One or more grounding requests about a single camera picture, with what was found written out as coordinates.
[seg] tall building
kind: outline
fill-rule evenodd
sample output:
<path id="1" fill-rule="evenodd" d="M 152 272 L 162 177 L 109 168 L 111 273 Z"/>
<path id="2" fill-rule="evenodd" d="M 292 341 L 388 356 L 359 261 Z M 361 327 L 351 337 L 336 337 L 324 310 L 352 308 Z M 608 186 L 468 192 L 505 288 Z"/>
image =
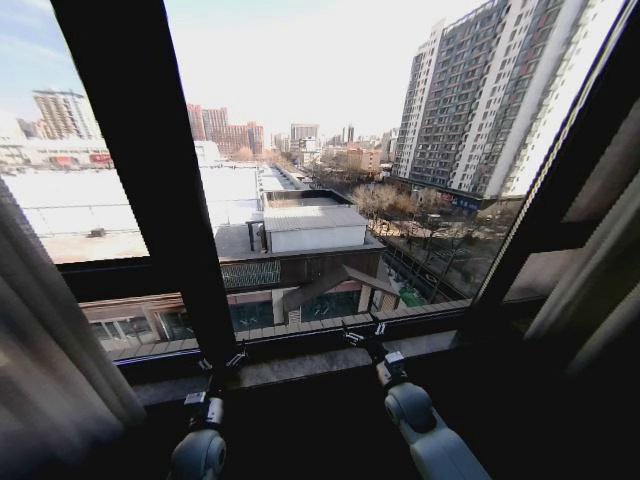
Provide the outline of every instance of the tall building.
<path id="1" fill-rule="evenodd" d="M 193 139 L 196 142 L 206 140 L 204 122 L 202 120 L 202 107 L 188 103 L 187 114 L 189 115 L 189 125 L 191 126 L 191 136 Z"/>
<path id="2" fill-rule="evenodd" d="M 255 122 L 247 123 L 247 138 L 249 140 L 249 148 L 254 154 L 262 153 L 264 143 L 264 131 L 262 126 Z"/>
<path id="3" fill-rule="evenodd" d="M 398 129 L 396 161 L 391 170 L 394 175 L 399 177 L 408 178 L 411 171 L 411 163 L 418 140 L 417 131 L 422 123 L 422 116 L 427 104 L 427 94 L 433 79 L 436 55 L 440 48 L 443 28 L 444 20 L 441 20 L 431 28 L 429 40 L 420 45 L 411 62 L 409 86 L 407 87 L 402 120 Z"/>
<path id="4" fill-rule="evenodd" d="M 89 100 L 72 90 L 34 90 L 33 99 L 48 125 L 51 139 L 102 138 Z"/>
<path id="5" fill-rule="evenodd" d="M 298 143 L 301 138 L 318 138 L 319 126 L 314 123 L 292 123 L 291 124 L 291 147 Z"/>
<path id="6" fill-rule="evenodd" d="M 354 133 L 353 125 L 349 124 L 346 127 L 342 127 L 342 143 L 353 143 Z"/>
<path id="7" fill-rule="evenodd" d="M 283 133 L 277 133 L 273 136 L 273 147 L 281 152 L 289 151 L 289 136 Z"/>
<path id="8" fill-rule="evenodd" d="M 195 141 L 215 142 L 223 155 L 231 155 L 243 147 L 254 154 L 261 154 L 264 147 L 264 130 L 255 122 L 246 125 L 229 125 L 227 107 L 205 108 L 187 105 L 191 134 Z"/>
<path id="9" fill-rule="evenodd" d="M 393 163 L 396 155 L 396 144 L 398 142 L 398 129 L 392 128 L 382 134 L 380 142 L 380 162 Z"/>
<path id="10" fill-rule="evenodd" d="M 202 110 L 202 122 L 205 139 L 215 142 L 216 137 L 227 126 L 227 107 Z"/>
<path id="11" fill-rule="evenodd" d="M 393 174 L 499 196 L 585 3 L 492 0 L 434 27 L 414 58 Z"/>
<path id="12" fill-rule="evenodd" d="M 623 0 L 589 0 L 502 185 L 502 196 L 527 193 L 580 91 Z"/>

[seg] wall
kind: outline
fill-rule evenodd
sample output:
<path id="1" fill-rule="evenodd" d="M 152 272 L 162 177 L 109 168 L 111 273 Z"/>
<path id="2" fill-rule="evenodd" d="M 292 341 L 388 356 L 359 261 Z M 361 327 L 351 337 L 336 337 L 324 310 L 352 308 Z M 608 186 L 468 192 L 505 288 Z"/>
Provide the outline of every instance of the wall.
<path id="1" fill-rule="evenodd" d="M 364 225 L 270 232 L 271 252 L 295 252 L 364 244 Z"/>

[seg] window frame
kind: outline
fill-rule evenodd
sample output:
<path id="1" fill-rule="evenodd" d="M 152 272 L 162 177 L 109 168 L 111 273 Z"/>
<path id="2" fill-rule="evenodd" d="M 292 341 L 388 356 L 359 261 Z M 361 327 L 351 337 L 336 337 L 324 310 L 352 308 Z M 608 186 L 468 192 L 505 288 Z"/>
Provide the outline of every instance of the window frame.
<path id="1" fill-rule="evenodd" d="M 200 352 L 172 354 L 174 359 L 182 357 L 176 368 L 180 372 L 195 368 L 192 356 L 200 353 L 214 369 L 224 368 L 238 345 L 164 4 L 161 0 L 134 2 L 123 15 L 112 2 L 51 3 L 150 253 L 148 257 L 61 264 L 59 270 L 78 301 L 180 292 Z M 635 2 L 622 7 L 471 305 L 389 322 L 390 338 L 465 327 L 478 331 L 508 323 L 513 312 L 537 311 L 540 298 L 522 302 L 503 299 L 531 253 L 579 248 L 599 223 L 562 223 L 562 218 L 640 96 L 640 85 L 628 75 L 627 68 L 635 60 L 635 46 L 640 42 L 637 10 Z M 110 29 L 117 25 L 118 35 L 101 38 L 95 35 L 96 25 L 110 25 Z M 136 118 L 141 123 L 136 133 L 132 131 L 136 122 L 122 115 L 132 106 L 145 112 L 145 122 Z M 602 122 L 605 116 L 608 121 Z M 143 142 L 143 138 L 172 138 L 172 142 L 160 145 Z M 167 200 L 145 198 L 149 196 L 150 173 L 144 162 L 136 162 L 137 155 L 161 159 L 153 172 L 154 191 L 170 191 L 171 187 L 184 192 L 175 199 L 173 208 L 159 209 L 158 204 L 171 205 Z M 571 158 L 581 161 L 572 162 Z M 167 230 L 167 222 L 180 225 L 182 235 Z M 212 312 L 215 321 L 211 321 Z M 356 330 L 372 328 L 364 325 Z M 246 342 L 252 356 L 258 358 L 342 346 L 340 328 Z M 121 367 L 137 368 L 148 376 L 161 360 L 121 362 Z"/>

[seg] rooftop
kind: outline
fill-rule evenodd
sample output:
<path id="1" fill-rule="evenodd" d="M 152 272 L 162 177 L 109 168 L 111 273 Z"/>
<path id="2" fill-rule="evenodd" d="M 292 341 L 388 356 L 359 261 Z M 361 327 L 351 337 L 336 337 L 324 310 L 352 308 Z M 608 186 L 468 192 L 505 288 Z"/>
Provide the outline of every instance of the rooftop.
<path id="1" fill-rule="evenodd" d="M 268 232 L 365 226 L 367 221 L 355 210 L 343 206 L 271 208 L 264 212 Z"/>
<path id="2" fill-rule="evenodd" d="M 260 246 L 260 237 L 255 235 L 256 231 L 257 227 L 254 227 L 253 241 L 255 250 L 251 251 L 251 245 L 249 243 L 249 230 L 247 225 L 223 225 L 217 227 L 215 229 L 215 240 L 220 262 L 233 262 L 240 260 L 266 258 L 276 259 L 278 257 L 295 256 L 299 254 L 308 255 L 325 252 L 348 252 L 353 250 L 384 249 L 384 245 L 367 234 L 364 239 L 364 245 L 359 246 L 322 248 L 319 250 L 300 250 L 285 253 L 263 253 Z"/>

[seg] curtain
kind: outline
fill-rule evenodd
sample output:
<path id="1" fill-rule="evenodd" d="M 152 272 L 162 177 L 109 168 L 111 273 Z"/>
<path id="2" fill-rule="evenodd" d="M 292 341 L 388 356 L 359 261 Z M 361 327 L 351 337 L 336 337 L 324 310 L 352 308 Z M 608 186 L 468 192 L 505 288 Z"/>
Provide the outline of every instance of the curtain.
<path id="1" fill-rule="evenodd" d="M 588 368 L 640 317 L 640 174 L 567 269 L 527 331 L 568 373 Z"/>
<path id="2" fill-rule="evenodd" d="M 79 461 L 143 416 L 0 178 L 0 477 Z"/>

